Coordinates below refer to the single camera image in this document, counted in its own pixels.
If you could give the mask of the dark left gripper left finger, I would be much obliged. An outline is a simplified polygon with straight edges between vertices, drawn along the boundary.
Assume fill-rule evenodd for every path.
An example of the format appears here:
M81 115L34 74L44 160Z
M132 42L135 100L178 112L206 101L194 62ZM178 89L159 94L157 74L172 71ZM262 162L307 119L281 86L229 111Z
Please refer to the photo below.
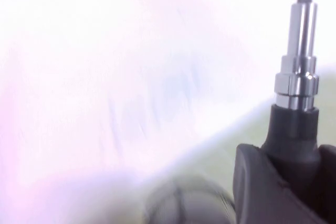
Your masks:
M249 144L236 149L234 202L237 223L318 223L317 185L308 195L317 209L301 201L263 151Z

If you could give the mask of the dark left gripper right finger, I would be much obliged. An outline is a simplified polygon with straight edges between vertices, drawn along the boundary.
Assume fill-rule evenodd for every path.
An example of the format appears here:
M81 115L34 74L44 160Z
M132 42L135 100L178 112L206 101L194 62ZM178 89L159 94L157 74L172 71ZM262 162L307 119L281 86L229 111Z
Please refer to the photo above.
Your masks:
M321 145L319 153L318 223L335 223L335 146Z

